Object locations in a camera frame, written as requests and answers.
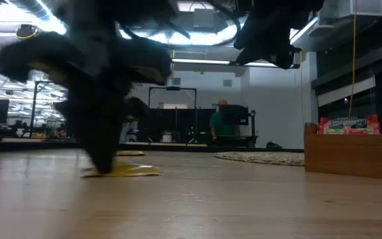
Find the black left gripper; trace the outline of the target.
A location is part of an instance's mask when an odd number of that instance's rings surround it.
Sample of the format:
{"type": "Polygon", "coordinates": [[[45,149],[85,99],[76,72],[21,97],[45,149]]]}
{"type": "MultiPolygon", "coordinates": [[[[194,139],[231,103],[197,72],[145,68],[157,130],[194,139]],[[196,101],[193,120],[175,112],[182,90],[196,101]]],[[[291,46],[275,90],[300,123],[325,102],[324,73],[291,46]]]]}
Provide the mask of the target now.
{"type": "Polygon", "coordinates": [[[78,139],[100,175],[113,170],[121,131],[121,106],[133,71],[127,60],[135,49],[130,39],[74,42],[55,32],[6,44],[0,50],[0,74],[25,83],[29,72],[40,70],[69,89],[69,100],[78,105],[78,139]]]}

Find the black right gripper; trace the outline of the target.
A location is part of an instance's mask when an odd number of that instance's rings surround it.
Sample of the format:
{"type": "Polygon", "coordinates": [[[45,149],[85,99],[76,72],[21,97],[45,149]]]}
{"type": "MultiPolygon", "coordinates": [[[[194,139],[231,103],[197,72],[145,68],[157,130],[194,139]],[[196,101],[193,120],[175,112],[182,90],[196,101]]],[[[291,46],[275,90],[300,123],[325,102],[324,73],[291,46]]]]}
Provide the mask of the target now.
{"type": "Polygon", "coordinates": [[[245,65],[266,60],[290,68],[296,52],[290,43],[292,28],[301,28],[300,13],[250,13],[233,45],[241,51],[235,62],[245,65]]]}

